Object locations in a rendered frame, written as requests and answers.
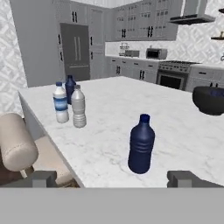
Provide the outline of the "grey base cupboards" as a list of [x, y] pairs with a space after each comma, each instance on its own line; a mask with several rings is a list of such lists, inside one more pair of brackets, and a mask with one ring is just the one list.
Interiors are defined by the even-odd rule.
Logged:
[[140, 81], [156, 83], [158, 73], [157, 60], [107, 56], [105, 62], [106, 75], [108, 77], [125, 76]]
[[185, 90], [192, 92], [197, 86], [224, 88], [224, 67], [192, 65]]

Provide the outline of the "grey wall cupboards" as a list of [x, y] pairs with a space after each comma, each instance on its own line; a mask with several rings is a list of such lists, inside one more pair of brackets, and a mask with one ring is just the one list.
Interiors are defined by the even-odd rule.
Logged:
[[171, 18], [181, 14], [183, 0], [141, 0], [108, 9], [105, 40], [173, 41], [178, 25]]

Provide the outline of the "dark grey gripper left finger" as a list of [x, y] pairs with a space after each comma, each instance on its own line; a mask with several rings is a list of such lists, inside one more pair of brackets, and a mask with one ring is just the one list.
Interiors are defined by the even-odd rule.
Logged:
[[1, 185], [1, 188], [47, 188], [47, 187], [56, 187], [56, 171], [35, 171], [27, 178], [20, 179], [15, 182], [11, 182], [6, 185]]

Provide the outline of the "grey fridge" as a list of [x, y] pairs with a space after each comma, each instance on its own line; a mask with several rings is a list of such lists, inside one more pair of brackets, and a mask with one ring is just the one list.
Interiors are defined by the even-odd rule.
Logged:
[[80, 24], [60, 24], [63, 61], [66, 75], [75, 81], [90, 79], [88, 27]]

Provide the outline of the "steel oven with hob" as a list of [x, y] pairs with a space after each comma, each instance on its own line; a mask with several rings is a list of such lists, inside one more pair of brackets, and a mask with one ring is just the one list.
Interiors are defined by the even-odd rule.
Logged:
[[191, 65], [195, 62], [165, 60], [158, 63], [157, 84], [185, 91]]

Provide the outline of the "grey tall cupboard run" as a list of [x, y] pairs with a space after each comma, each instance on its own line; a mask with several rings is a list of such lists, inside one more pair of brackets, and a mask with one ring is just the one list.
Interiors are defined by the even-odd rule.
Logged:
[[60, 24], [88, 27], [90, 80], [100, 79], [105, 60], [105, 12], [73, 0], [10, 0], [28, 87], [65, 81]]

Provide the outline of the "black bowl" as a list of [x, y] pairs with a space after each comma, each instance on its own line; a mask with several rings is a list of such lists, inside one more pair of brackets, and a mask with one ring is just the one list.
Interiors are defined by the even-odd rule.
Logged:
[[192, 102], [204, 114], [221, 116], [224, 114], [224, 88], [198, 86], [192, 91]]

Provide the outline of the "white bottle with blue label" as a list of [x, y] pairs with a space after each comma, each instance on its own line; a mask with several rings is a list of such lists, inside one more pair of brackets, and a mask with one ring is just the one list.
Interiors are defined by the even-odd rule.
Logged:
[[62, 87], [61, 81], [56, 82], [56, 88], [52, 96], [57, 122], [66, 123], [69, 120], [67, 93], [66, 90]]

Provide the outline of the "grey toaster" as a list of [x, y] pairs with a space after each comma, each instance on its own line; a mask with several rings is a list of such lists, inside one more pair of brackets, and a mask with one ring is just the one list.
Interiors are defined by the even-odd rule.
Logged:
[[139, 57], [140, 51], [138, 50], [125, 50], [125, 57]]

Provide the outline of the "beige cushioned chair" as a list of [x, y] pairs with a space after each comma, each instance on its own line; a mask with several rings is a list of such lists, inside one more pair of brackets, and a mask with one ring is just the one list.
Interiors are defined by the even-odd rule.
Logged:
[[48, 136], [32, 138], [16, 113], [0, 116], [0, 151], [4, 167], [27, 178], [36, 171], [56, 171], [58, 187], [79, 187]]

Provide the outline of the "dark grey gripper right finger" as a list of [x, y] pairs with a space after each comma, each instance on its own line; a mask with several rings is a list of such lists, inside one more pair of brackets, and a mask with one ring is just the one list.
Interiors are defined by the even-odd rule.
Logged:
[[193, 188], [193, 187], [221, 187], [224, 188], [224, 185], [218, 185], [213, 182], [206, 181], [199, 178], [191, 171], [168, 171], [167, 172], [167, 186], [168, 187], [183, 187], [183, 188]]

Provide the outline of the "grey plastic bottle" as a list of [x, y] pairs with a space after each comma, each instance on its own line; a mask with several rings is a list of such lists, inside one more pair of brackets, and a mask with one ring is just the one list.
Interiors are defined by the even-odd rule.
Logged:
[[76, 128], [83, 128], [87, 124], [85, 114], [86, 103], [85, 95], [81, 92], [81, 86], [75, 85], [71, 97], [72, 110], [73, 110], [73, 125]]

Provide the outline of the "grey range hood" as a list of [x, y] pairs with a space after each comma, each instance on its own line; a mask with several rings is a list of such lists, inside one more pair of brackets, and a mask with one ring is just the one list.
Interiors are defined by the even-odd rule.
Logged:
[[179, 0], [178, 15], [170, 18], [170, 23], [176, 25], [194, 25], [212, 23], [215, 17], [206, 14], [208, 0]]

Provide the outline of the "dark blue plastic bottle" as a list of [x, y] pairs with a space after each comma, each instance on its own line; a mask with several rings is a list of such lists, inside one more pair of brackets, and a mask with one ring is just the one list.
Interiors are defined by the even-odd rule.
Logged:
[[150, 126], [150, 119], [148, 114], [141, 114], [138, 125], [130, 132], [128, 167], [137, 174], [144, 174], [151, 167], [155, 132]]

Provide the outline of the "grey microwave oven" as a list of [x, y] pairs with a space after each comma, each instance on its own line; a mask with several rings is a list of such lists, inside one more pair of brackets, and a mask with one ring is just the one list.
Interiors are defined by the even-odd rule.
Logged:
[[168, 50], [164, 48], [148, 48], [146, 50], [146, 58], [154, 60], [165, 60]]

